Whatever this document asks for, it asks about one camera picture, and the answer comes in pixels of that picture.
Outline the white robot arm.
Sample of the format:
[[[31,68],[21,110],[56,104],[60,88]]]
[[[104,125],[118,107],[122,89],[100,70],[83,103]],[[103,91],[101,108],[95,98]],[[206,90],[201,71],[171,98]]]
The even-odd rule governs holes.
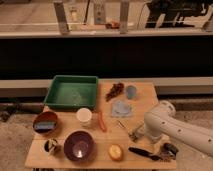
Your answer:
[[[157,102],[143,114],[141,122],[148,139],[156,143],[163,134],[213,157],[213,130],[174,118],[176,109],[166,100]]]

